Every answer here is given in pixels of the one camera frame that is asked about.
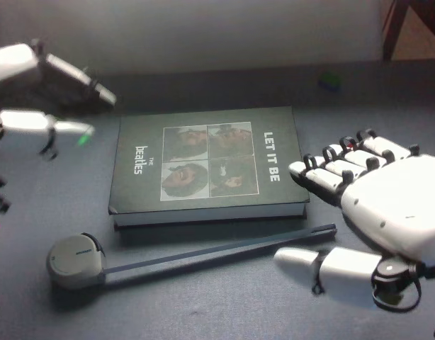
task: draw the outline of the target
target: book cover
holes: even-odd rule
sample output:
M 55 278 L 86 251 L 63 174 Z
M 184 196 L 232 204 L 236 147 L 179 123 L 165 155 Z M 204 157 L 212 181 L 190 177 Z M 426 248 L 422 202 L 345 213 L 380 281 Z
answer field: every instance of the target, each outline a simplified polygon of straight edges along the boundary
M 276 215 L 309 199 L 288 171 L 299 159 L 290 107 L 124 117 L 109 213 L 118 226 Z

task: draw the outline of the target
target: dark blue table surface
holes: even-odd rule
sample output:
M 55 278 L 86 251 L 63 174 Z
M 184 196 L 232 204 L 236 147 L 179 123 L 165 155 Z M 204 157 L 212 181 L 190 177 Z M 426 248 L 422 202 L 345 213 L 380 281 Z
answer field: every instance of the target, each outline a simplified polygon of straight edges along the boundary
M 317 87 L 324 70 L 341 77 L 340 92 Z M 415 311 L 398 315 L 313 297 L 274 266 L 275 249 L 195 266 L 183 260 L 167 272 L 170 265 L 115 274 L 104 288 L 80 293 L 51 287 L 45 257 L 56 240 L 80 232 L 96 236 L 109 266 L 116 266 L 331 222 L 339 229 L 335 242 L 309 247 L 368 250 L 339 209 L 313 195 L 307 220 L 115 232 L 107 205 L 118 116 L 292 105 L 303 152 L 318 154 L 339 137 L 372 127 L 435 155 L 435 61 L 102 80 L 120 102 L 111 114 L 83 117 L 96 127 L 89 145 L 61 150 L 49 163 L 18 154 L 0 158 L 0 174 L 8 180 L 1 192 L 13 203 L 0 217 L 0 340 L 432 339 L 435 280 L 423 282 Z

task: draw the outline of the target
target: brown floor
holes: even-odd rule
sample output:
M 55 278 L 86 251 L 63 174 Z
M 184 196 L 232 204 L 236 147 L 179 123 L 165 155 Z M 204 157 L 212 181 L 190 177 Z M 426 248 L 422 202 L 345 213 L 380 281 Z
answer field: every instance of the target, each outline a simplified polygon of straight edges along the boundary
M 392 0 L 381 0 L 383 22 Z M 392 60 L 434 59 L 435 36 L 420 17 L 408 9 Z

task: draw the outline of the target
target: green object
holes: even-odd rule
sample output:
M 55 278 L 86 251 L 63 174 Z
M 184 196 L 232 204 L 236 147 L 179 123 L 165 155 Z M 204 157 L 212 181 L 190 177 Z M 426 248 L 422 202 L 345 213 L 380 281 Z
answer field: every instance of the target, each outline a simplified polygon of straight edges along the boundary
M 84 145 L 90 140 L 90 137 L 91 137 L 90 135 L 82 135 L 77 141 L 77 145 L 81 147 L 82 145 Z
M 331 72 L 323 73 L 318 79 L 319 86 L 330 91 L 338 91 L 340 89 L 340 76 Z

